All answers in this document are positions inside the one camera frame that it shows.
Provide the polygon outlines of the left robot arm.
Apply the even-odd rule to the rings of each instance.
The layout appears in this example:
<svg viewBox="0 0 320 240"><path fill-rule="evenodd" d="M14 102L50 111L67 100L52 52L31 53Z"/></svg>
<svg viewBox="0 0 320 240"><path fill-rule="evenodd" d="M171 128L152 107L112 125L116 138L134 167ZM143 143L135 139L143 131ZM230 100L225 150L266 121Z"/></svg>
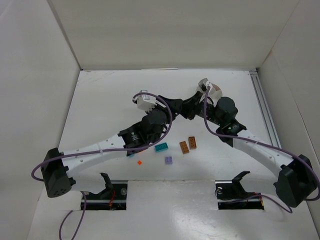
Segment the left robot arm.
<svg viewBox="0 0 320 240"><path fill-rule="evenodd" d="M99 194L111 189L107 173L101 181L85 180L80 173L109 160L129 157L157 145L168 134L173 120L181 114L182 99L169 99L146 91L136 94L133 103L146 115L116 135L70 152L58 148L49 150L40 167L49 198L57 198L69 191Z"/></svg>

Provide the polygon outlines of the tan lego plate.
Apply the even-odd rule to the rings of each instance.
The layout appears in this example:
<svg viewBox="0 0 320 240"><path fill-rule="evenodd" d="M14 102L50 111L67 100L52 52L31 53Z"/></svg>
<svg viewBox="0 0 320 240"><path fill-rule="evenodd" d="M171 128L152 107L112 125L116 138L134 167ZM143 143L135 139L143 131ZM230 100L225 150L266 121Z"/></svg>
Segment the tan lego plate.
<svg viewBox="0 0 320 240"><path fill-rule="evenodd" d="M197 148L197 143L196 143L196 139L194 136L188 137L188 143L189 143L189 148L191 150L195 150Z"/></svg>
<svg viewBox="0 0 320 240"><path fill-rule="evenodd" d="M186 141L181 141L179 146L183 154L188 154L190 152Z"/></svg>

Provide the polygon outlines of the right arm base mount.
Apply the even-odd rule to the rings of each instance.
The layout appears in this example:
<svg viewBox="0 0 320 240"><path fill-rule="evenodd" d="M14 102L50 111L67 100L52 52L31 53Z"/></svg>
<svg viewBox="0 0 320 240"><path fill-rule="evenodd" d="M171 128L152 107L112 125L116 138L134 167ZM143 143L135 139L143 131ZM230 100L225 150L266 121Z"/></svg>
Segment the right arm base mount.
<svg viewBox="0 0 320 240"><path fill-rule="evenodd" d="M231 180L216 180L214 194L217 198L218 210L264 210L261 197L256 192L247 192L241 184L244 176L250 171L242 171Z"/></svg>

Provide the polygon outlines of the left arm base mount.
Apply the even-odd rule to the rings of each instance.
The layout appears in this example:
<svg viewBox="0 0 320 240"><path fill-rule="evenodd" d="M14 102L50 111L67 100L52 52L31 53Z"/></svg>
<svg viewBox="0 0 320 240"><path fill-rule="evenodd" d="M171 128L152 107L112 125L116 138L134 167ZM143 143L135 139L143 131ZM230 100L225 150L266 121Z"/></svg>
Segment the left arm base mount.
<svg viewBox="0 0 320 240"><path fill-rule="evenodd" d="M124 211L127 209L128 181L111 180L107 173L100 173L103 188L97 193L87 192L87 211Z"/></svg>

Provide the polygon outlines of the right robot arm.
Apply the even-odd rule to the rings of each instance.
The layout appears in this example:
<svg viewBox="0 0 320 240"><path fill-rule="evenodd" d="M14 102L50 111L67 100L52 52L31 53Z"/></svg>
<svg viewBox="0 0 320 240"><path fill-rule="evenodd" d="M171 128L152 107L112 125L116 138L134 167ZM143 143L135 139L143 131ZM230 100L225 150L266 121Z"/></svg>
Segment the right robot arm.
<svg viewBox="0 0 320 240"><path fill-rule="evenodd" d="M203 93L196 92L182 101L180 114L190 120L199 116L206 123L218 125L214 135L230 147L246 153L277 177L273 184L275 193L289 207L295 208L301 202L311 200L310 194L320 189L320 180L307 157L296 156L260 140L236 120L238 109L231 98L221 97L216 105L207 100Z"/></svg>

